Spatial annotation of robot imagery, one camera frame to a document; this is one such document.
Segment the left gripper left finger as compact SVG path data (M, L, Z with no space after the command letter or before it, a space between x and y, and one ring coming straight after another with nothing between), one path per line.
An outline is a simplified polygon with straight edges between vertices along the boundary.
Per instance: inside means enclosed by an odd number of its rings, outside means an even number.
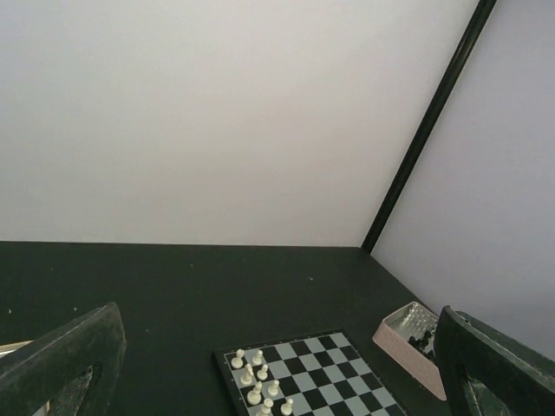
M16 348L1 358L1 414L105 415L126 348L114 302Z

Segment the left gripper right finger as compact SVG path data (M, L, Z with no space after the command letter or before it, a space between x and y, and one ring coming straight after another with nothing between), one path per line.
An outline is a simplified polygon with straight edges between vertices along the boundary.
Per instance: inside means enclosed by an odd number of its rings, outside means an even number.
M434 353L452 415L553 415L554 361L449 306Z

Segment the white rook chess piece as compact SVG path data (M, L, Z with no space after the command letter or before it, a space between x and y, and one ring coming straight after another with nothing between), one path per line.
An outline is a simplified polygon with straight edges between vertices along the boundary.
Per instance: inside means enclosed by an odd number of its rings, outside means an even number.
M245 351L242 348L236 350L235 355L232 357L230 364L233 369L240 369L244 365Z

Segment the white knight chess piece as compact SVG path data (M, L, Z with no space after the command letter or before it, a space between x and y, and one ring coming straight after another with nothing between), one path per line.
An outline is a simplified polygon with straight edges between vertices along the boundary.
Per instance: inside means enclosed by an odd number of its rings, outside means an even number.
M239 381L242 386L250 386L254 380L253 368L250 363L247 363L244 372L241 374Z

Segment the white bishop chess piece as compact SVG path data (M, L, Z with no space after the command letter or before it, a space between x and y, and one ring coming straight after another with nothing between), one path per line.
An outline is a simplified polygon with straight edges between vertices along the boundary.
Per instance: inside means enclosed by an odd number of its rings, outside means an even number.
M261 391L262 391L262 382L258 381L254 385L253 389L248 392L246 396L247 402L252 406L258 405L262 399Z

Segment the white pawn chess piece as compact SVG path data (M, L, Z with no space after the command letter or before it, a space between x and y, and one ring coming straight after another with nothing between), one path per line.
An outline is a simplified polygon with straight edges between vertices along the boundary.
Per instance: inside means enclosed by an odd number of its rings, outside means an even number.
M260 366L260 365L263 364L263 360L264 360L264 352L263 352L261 349L259 349L259 350L254 354L254 356L252 357L252 360L251 360L251 361L252 361L252 364L253 364L254 366Z

